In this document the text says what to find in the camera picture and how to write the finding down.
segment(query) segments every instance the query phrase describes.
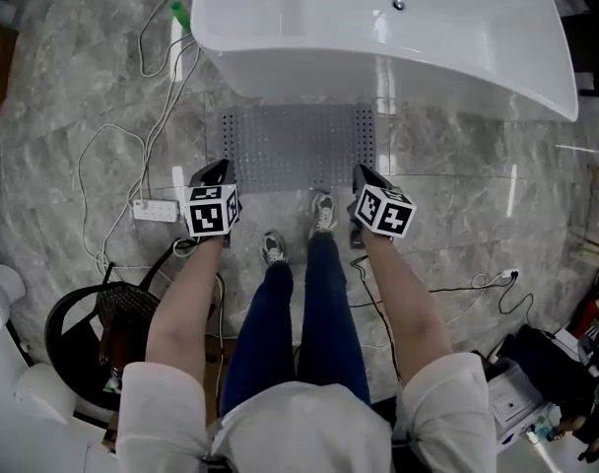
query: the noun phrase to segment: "blue jeans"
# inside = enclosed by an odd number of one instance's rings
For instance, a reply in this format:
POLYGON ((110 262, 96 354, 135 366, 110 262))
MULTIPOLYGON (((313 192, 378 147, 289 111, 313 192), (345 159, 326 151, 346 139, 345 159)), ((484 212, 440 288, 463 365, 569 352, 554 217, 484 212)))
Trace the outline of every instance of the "blue jeans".
POLYGON ((339 383, 369 405, 366 367, 348 306, 346 277, 331 234, 308 244, 306 293, 298 373, 293 360, 293 275, 285 262, 272 264, 240 329, 230 361, 222 414, 263 390, 291 380, 339 383))

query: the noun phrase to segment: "sneaker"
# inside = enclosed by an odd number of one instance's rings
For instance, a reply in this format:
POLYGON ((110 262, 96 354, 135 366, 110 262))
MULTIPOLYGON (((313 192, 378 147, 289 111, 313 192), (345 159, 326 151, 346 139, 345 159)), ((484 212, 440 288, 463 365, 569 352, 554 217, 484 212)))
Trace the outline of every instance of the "sneaker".
POLYGON ((260 243, 262 259, 271 266, 276 261, 286 261, 285 246, 282 237, 276 232, 267 232, 260 243))
POLYGON ((318 232, 332 233, 337 226, 337 206, 330 193, 317 193, 312 199, 312 213, 315 224, 310 229, 310 237, 318 232))

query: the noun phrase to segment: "black cable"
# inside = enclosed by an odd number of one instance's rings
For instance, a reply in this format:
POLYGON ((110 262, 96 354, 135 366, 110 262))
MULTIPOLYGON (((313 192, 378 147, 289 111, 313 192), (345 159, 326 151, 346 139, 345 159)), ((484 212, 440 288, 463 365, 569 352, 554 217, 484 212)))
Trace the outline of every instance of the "black cable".
MULTIPOLYGON (((363 268, 363 266, 360 266, 359 263, 365 261, 366 259, 367 259, 367 256, 363 256, 358 259, 355 259, 352 263, 350 263, 351 266, 353 266, 354 268, 357 268, 360 271, 361 280, 364 280, 366 278, 366 270, 365 270, 365 268, 363 268)), ((453 292, 453 291, 481 291, 483 289, 491 289, 491 288, 506 288, 509 285, 511 285, 511 281, 508 282, 507 284, 487 284, 487 285, 481 286, 481 287, 475 287, 475 286, 471 285, 469 287, 463 287, 463 288, 431 289, 431 290, 429 290, 429 293, 433 294, 433 293, 449 293, 449 292, 453 292)), ((382 300, 378 300, 376 303, 381 304, 382 300)), ((369 302, 366 304, 351 304, 350 308, 363 308, 364 306, 370 306, 371 304, 373 304, 373 302, 369 302)))
POLYGON ((217 419, 221 418, 221 372, 223 370, 223 364, 225 362, 225 346, 223 345, 223 320, 225 318, 225 280, 220 273, 217 273, 217 279, 221 285, 221 298, 219 299, 219 372, 217 373, 217 386, 216 386, 216 407, 217 407, 217 419))
POLYGON ((367 295, 369 296, 369 299, 371 300, 372 304, 374 305, 374 309, 378 313, 378 316, 381 318, 382 323, 385 326, 385 331, 387 332, 387 338, 389 338, 389 346, 391 348, 391 363, 394 366, 394 370, 396 371, 396 377, 398 378, 398 380, 400 380, 400 378, 401 378, 400 377, 400 372, 398 371, 398 365, 396 364, 396 346, 394 344, 393 338, 391 337, 391 330, 389 329, 389 323, 387 322, 387 318, 384 316, 384 314, 382 313, 382 311, 380 311, 380 308, 378 308, 378 304, 374 300, 374 296, 371 294, 371 291, 369 290, 369 287, 367 286, 367 283, 366 283, 366 270, 360 264, 362 261, 365 261, 366 259, 367 259, 367 256, 360 257, 360 258, 355 259, 354 261, 352 261, 350 263, 350 265, 353 268, 356 268, 357 270, 359 270, 359 273, 361 274, 361 282, 362 282, 363 286, 366 288, 367 295))
MULTIPOLYGON (((354 261, 352 261, 350 263, 350 266, 352 266, 353 268, 356 268, 359 271, 359 275, 361 277, 361 283, 366 288, 367 295, 369 296, 369 299, 371 300, 371 302, 368 304, 352 304, 352 305, 350 305, 350 308, 361 308, 363 306, 369 306, 369 305, 373 304, 374 309, 376 310, 376 312, 380 316, 383 324, 385 325, 385 330, 387 331, 387 337, 389 338, 389 345, 391 347, 391 361, 392 361, 392 364, 396 371, 396 376, 400 380, 400 372, 398 371, 398 366, 396 365, 396 348, 394 345, 393 338, 391 337, 389 323, 387 322, 387 319, 384 316, 384 314, 380 311, 380 308, 378 308, 378 304, 381 304, 382 300, 379 300, 377 302, 374 299, 374 296, 372 295, 372 293, 369 290, 369 287, 367 286, 367 283, 366 283, 366 270, 363 266, 361 266, 361 263, 363 261, 365 261, 366 259, 367 259, 366 255, 359 257, 359 258, 355 259, 354 261)), ((532 327, 531 323, 529 322, 529 311, 531 310, 531 308, 534 304, 534 295, 532 295, 531 293, 528 293, 527 295, 525 295, 525 297, 523 297, 523 299, 520 302, 518 302, 517 305, 513 306, 510 310, 504 311, 501 308, 501 302, 503 301, 503 298, 505 298, 505 295, 507 295, 509 290, 514 286, 514 283, 516 282, 517 279, 518 279, 518 277, 515 274, 513 274, 510 281, 507 284, 489 284, 487 286, 482 286, 480 288, 476 288, 472 285, 470 287, 464 287, 464 288, 442 288, 442 289, 434 289, 432 291, 429 291, 429 293, 444 293, 444 292, 452 292, 452 291, 481 291, 481 290, 489 289, 489 288, 507 288, 507 289, 505 289, 505 291, 503 292, 503 294, 501 295, 501 297, 499 299, 499 303, 498 303, 499 313, 501 315, 510 315, 517 308, 519 308, 523 303, 525 303, 525 300, 527 300, 528 298, 531 298, 531 303, 529 304, 529 306, 527 307, 527 311, 525 312, 525 320, 527 321, 527 324, 529 325, 529 327, 532 327)))
POLYGON ((498 308, 499 308, 499 313, 501 315, 510 315, 512 312, 514 312, 517 308, 519 308, 522 304, 525 303, 525 300, 527 300, 528 298, 531 299, 531 303, 529 304, 529 306, 527 307, 527 311, 525 312, 525 319, 527 320, 527 325, 529 325, 529 327, 531 327, 531 324, 529 323, 529 310, 531 309, 532 305, 534 304, 534 295, 532 295, 531 293, 528 293, 527 295, 525 295, 523 297, 523 299, 518 302, 515 306, 513 306, 510 310, 503 310, 500 306, 500 304, 503 301, 503 298, 505 298, 505 295, 507 293, 509 293, 509 290, 512 289, 512 287, 514 287, 514 283, 516 282, 516 280, 518 280, 518 277, 512 277, 510 283, 509 283, 509 287, 504 291, 504 293, 501 295, 500 299, 499 299, 499 303, 498 303, 498 308))

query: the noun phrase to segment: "white cable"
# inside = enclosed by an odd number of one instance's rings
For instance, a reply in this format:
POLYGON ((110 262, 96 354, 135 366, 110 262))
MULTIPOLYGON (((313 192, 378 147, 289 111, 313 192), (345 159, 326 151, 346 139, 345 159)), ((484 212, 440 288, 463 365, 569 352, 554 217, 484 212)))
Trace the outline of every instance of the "white cable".
MULTIPOLYGON (((162 65, 162 68, 157 71, 154 72, 152 74, 146 74, 144 72, 144 52, 142 49, 142 35, 144 33, 144 31, 146 30, 147 26, 149 25, 149 23, 151 22, 151 20, 155 17, 156 13, 158 12, 158 10, 160 9, 160 7, 162 7, 162 5, 164 5, 164 3, 167 0, 162 0, 157 6, 156 8, 153 10, 153 12, 151 13, 149 19, 147 20, 147 22, 145 23, 144 27, 142 28, 142 30, 140 31, 140 33, 138 34, 138 52, 140 55, 140 74, 143 77, 155 77, 157 75, 159 75, 166 67, 167 64, 167 59, 169 57, 170 54, 170 49, 178 42, 188 38, 191 36, 191 34, 187 34, 186 36, 182 37, 180 40, 176 40, 175 42, 173 42, 169 47, 168 47, 168 51, 166 53, 166 57, 164 60, 164 63, 162 65)), ((81 188, 81 195, 83 197, 83 225, 82 225, 82 239, 83 239, 83 248, 85 250, 85 252, 94 260, 97 270, 99 272, 99 274, 101 276, 104 276, 106 273, 106 269, 109 265, 109 259, 107 257, 106 254, 106 245, 107 242, 109 240, 109 238, 111 237, 111 235, 113 234, 113 232, 115 231, 115 229, 117 228, 118 224, 120 223, 120 221, 122 220, 122 218, 124 217, 124 215, 126 214, 127 210, 129 208, 132 208, 131 206, 131 201, 133 200, 133 198, 138 194, 138 192, 140 193, 140 198, 144 199, 144 195, 143 195, 143 183, 144 183, 144 178, 146 176, 146 172, 148 169, 148 164, 149 161, 151 159, 152 153, 153 153, 153 147, 155 145, 155 142, 157 141, 158 137, 160 136, 160 134, 162 133, 162 131, 164 130, 164 127, 166 126, 166 123, 168 121, 168 118, 170 116, 170 114, 172 113, 172 110, 174 109, 176 103, 178 102, 181 93, 183 92, 183 88, 185 87, 185 84, 187 83, 188 79, 190 78, 190 76, 192 75, 192 73, 194 72, 194 69, 196 68, 198 62, 199 62, 199 58, 201 55, 201 48, 198 46, 197 44, 197 53, 196 53, 196 57, 195 60, 192 64, 192 67, 190 68, 190 70, 188 71, 187 75, 185 76, 185 79, 183 80, 181 86, 179 87, 176 95, 174 96, 174 98, 172 99, 172 101, 170 101, 170 96, 172 95, 172 90, 174 88, 174 84, 176 82, 176 70, 177 70, 177 65, 178 65, 178 60, 180 58, 180 56, 193 44, 195 44, 195 41, 191 41, 189 43, 187 43, 179 52, 179 54, 176 57, 176 61, 174 64, 174 69, 172 71, 172 74, 170 76, 170 84, 168 86, 168 91, 166 94, 166 101, 164 104, 164 108, 162 110, 162 113, 158 119, 158 121, 156 122, 156 124, 153 126, 153 128, 151 129, 151 131, 149 132, 146 140, 144 140, 142 137, 140 137, 139 135, 130 132, 128 130, 126 130, 125 128, 117 125, 117 124, 105 124, 103 125, 92 137, 92 139, 90 140, 90 142, 88 143, 88 145, 85 147, 85 149, 83 150, 83 152, 81 153, 81 155, 79 156, 79 159, 77 161, 77 176, 79 179, 79 184, 80 184, 80 188, 81 188), (88 217, 88 205, 87 205, 87 195, 85 192, 85 185, 83 183, 83 178, 81 175, 81 160, 82 158, 85 156, 85 154, 87 153, 88 149, 92 146, 92 144, 96 141, 96 139, 98 138, 98 136, 101 134, 101 132, 107 128, 114 128, 118 131, 121 131, 124 135, 130 136, 135 138, 137 141, 140 142, 141 146, 142 146, 142 165, 141 165, 141 172, 140 172, 140 177, 138 179, 135 180, 135 182, 133 182, 133 184, 131 184, 131 187, 129 188, 129 191, 127 193, 127 198, 126 198, 126 202, 122 208, 122 211, 120 212, 120 214, 118 215, 118 217, 116 218, 115 222, 113 223, 113 226, 111 227, 111 229, 109 230, 109 232, 107 233, 106 237, 103 239, 102 244, 100 246, 100 250, 96 253, 96 254, 92 254, 90 252, 90 250, 87 247, 87 240, 86 240, 86 225, 87 225, 87 217, 88 217)), ((151 266, 114 266, 114 269, 118 269, 118 270, 137 270, 137 269, 150 269, 151 266)), ((171 282, 171 279, 162 271, 159 272, 163 277, 165 277, 169 282, 171 282)))
POLYGON ((164 3, 166 3, 167 1, 168 0, 162 0, 158 5, 155 6, 155 9, 153 9, 153 12, 151 12, 151 15, 149 16, 149 19, 146 20, 146 23, 144 24, 144 27, 142 27, 140 33, 138 34, 138 54, 140 56, 140 75, 142 77, 147 77, 148 78, 148 77, 155 77, 157 75, 160 75, 162 73, 162 71, 166 67, 166 64, 168 62, 168 58, 170 57, 170 50, 172 49, 172 47, 176 43, 179 43, 182 40, 184 40, 185 38, 187 38, 189 36, 192 36, 192 34, 187 34, 187 35, 183 36, 182 38, 176 40, 175 42, 171 43, 168 46, 168 49, 166 51, 166 56, 164 57, 164 63, 162 63, 162 68, 160 68, 160 70, 158 70, 157 72, 154 72, 152 74, 147 74, 146 72, 144 72, 144 50, 142 49, 142 35, 144 34, 144 32, 146 31, 146 28, 151 23, 151 20, 155 17, 155 15, 157 14, 157 12, 164 5, 164 3))
POLYGON ((456 320, 458 320, 458 319, 462 318, 464 315, 466 315, 466 313, 468 313, 477 304, 477 302, 479 301, 479 298, 484 295, 484 292, 486 291, 486 289, 489 289, 489 285, 491 285, 493 282, 498 280, 500 277, 501 277, 501 274, 499 273, 493 280, 491 280, 490 282, 487 282, 486 276, 483 273, 478 273, 477 275, 475 275, 471 279, 470 285, 474 289, 481 289, 481 293, 479 293, 479 296, 470 304, 470 306, 468 308, 466 308, 466 310, 464 310, 462 313, 460 313, 456 317, 453 317, 452 319, 450 319, 448 322, 446 322, 446 325, 452 324, 456 320), (475 279, 477 279, 477 277, 484 278, 484 283, 481 286, 477 286, 475 284, 475 279))
POLYGON ((178 238, 172 244, 172 253, 179 259, 187 259, 188 257, 190 257, 192 255, 192 252, 195 251, 195 249, 197 248, 197 245, 198 245, 198 242, 195 242, 195 244, 193 244, 191 247, 188 247, 187 249, 178 249, 177 245, 183 241, 192 241, 192 240, 190 240, 188 238, 178 238))

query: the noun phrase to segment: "black chair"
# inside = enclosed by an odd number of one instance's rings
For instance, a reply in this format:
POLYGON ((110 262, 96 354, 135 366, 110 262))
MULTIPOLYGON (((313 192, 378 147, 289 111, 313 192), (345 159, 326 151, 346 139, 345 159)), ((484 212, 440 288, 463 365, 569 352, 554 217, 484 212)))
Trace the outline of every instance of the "black chair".
POLYGON ((170 248, 158 259, 139 286, 126 282, 111 282, 111 263, 102 284, 73 291, 54 306, 45 323, 47 354, 63 381, 79 396, 106 410, 118 410, 120 395, 106 392, 111 378, 112 365, 104 357, 105 339, 117 322, 134 331, 134 340, 127 341, 130 362, 144 361, 144 350, 151 319, 160 300, 149 292, 158 271, 172 255, 170 248), (83 319, 62 333, 68 312, 81 300, 97 295, 94 309, 83 319), (105 330, 102 341, 97 337, 90 321, 98 316, 105 330))

